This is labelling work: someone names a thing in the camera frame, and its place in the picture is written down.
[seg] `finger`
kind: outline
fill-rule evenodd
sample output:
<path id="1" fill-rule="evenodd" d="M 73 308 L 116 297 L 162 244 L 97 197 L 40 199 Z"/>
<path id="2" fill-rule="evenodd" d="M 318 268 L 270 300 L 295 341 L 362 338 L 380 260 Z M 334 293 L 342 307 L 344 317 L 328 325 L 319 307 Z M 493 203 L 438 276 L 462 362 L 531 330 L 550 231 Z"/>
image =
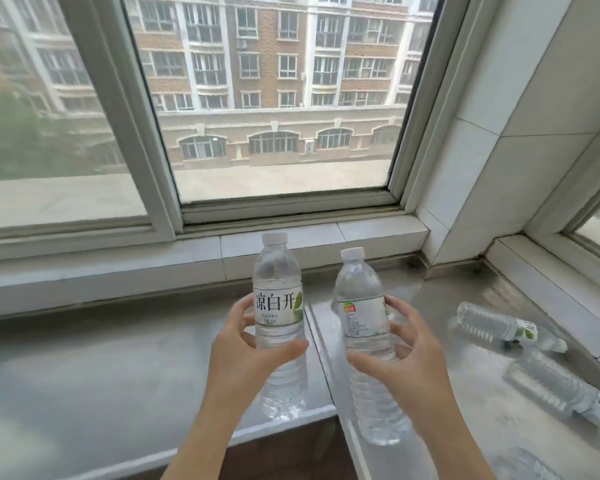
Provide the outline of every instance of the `finger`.
<path id="1" fill-rule="evenodd" d="M 347 360 L 357 370 L 378 379 L 384 385 L 387 384 L 393 375 L 393 364 L 387 363 L 372 355 L 357 351 L 348 351 Z"/>
<path id="2" fill-rule="evenodd" d="M 424 321 L 420 312 L 417 311 L 414 307 L 408 304 L 406 301 L 401 300 L 400 298 L 396 298 L 391 295 L 384 295 L 384 299 L 389 306 L 394 307 L 401 314 L 409 319 L 409 323 L 413 325 L 416 329 L 418 336 L 424 334 L 431 335 L 431 329 L 429 325 Z"/>
<path id="3" fill-rule="evenodd" d="M 231 310 L 229 310 L 229 314 L 227 315 L 224 326 L 240 330 L 240 324 L 242 323 L 244 312 L 252 305 L 253 293 L 249 293 L 247 296 L 240 298 L 233 304 Z"/>
<path id="4" fill-rule="evenodd" d="M 415 329 L 413 325 L 410 323 L 400 323 L 400 322 L 389 322 L 391 327 L 391 333 L 397 335 L 405 342 L 407 342 L 411 347 L 415 343 L 418 338 L 418 331 Z"/>
<path id="5" fill-rule="evenodd" d="M 398 357 L 400 360 L 402 360 L 403 358 L 407 358 L 413 350 L 412 348 L 402 344 L 394 345 L 393 349 L 395 350 L 396 357 Z"/>
<path id="6" fill-rule="evenodd" d="M 271 373 L 281 365 L 302 356 L 308 347 L 309 341 L 307 339 L 291 340 L 286 344 L 263 350 L 260 354 L 261 361 L 264 367 Z"/>
<path id="7" fill-rule="evenodd" d="M 240 323 L 240 330 L 244 331 L 248 326 L 256 325 L 256 315 L 252 313 L 247 313 L 242 317 L 242 323 Z"/>
<path id="8" fill-rule="evenodd" d="M 256 338 L 250 334 L 248 331 L 241 332 L 240 336 L 242 339 L 247 342 L 247 345 L 252 349 L 256 348 Z"/>

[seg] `person's left hand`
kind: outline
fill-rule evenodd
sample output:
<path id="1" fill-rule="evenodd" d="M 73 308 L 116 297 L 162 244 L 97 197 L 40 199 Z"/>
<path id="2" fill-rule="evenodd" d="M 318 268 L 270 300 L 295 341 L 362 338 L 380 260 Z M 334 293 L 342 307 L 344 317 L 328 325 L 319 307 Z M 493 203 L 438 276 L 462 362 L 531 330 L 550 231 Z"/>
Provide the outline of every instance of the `person's left hand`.
<path id="1" fill-rule="evenodd" d="M 252 305 L 253 293 L 236 301 L 216 335 L 201 413 L 209 408 L 219 410 L 237 423 L 271 373 L 300 357 L 309 346 L 306 339 L 301 339 L 256 350 L 255 337 L 244 331 L 255 324 L 253 314 L 244 314 Z"/>

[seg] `person's right arm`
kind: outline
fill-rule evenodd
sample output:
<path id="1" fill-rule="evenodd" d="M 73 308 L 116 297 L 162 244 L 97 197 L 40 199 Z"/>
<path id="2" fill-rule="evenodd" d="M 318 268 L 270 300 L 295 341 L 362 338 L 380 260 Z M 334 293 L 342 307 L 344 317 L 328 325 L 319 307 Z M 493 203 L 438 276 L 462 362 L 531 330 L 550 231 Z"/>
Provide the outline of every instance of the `person's right arm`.
<path id="1" fill-rule="evenodd" d="M 409 319 L 409 324 L 392 322 L 391 331 L 411 348 L 396 345 L 398 363 L 352 351 L 347 359 L 387 386 L 426 443 L 440 480 L 496 480 L 456 403 L 440 342 L 414 307 L 385 298 Z"/>

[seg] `water bottle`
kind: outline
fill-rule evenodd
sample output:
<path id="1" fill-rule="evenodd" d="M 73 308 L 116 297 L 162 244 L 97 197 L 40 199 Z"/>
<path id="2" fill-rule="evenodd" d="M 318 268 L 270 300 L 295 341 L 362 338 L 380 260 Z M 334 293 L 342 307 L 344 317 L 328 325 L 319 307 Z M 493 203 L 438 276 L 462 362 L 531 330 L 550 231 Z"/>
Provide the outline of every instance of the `water bottle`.
<path id="1" fill-rule="evenodd" d="M 562 411 L 576 411 L 600 426 L 600 391 L 535 347 L 512 366 L 511 377 L 543 401 Z"/>
<path id="2" fill-rule="evenodd" d="M 460 303 L 455 326 L 486 342 L 494 339 L 520 344 L 535 345 L 540 350 L 567 352 L 567 343 L 547 329 L 527 320 L 496 313 L 466 301 Z"/>
<path id="3" fill-rule="evenodd" d="M 256 347 L 268 349 L 305 338 L 302 274 L 287 249 L 286 232 L 266 232 L 262 243 L 253 268 L 253 311 Z M 306 407 L 306 391 L 306 355 L 302 355 L 270 375 L 260 392 L 264 414 L 272 419 L 297 418 Z"/>
<path id="4" fill-rule="evenodd" d="M 365 250 L 340 252 L 344 261 L 338 273 L 335 297 L 348 350 L 364 352 L 387 362 L 397 358 L 390 338 L 389 319 L 380 278 L 365 263 Z M 349 380 L 360 433 L 369 443 L 392 445 L 411 428 L 411 422 L 387 388 L 351 367 Z"/>
<path id="5" fill-rule="evenodd" d="M 558 473 L 524 448 L 512 448 L 493 466 L 498 480 L 562 480 Z"/>

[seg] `building facade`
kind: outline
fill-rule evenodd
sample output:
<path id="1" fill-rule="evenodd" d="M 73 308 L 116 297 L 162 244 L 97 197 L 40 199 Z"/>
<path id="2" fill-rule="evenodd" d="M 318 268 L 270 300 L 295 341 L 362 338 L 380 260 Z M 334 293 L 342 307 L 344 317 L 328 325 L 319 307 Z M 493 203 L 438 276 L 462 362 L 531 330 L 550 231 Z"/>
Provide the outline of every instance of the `building facade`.
<path id="1" fill-rule="evenodd" d="M 175 170 L 390 159 L 437 0 L 125 0 Z M 0 0 L 0 90 L 124 168 L 56 0 Z"/>

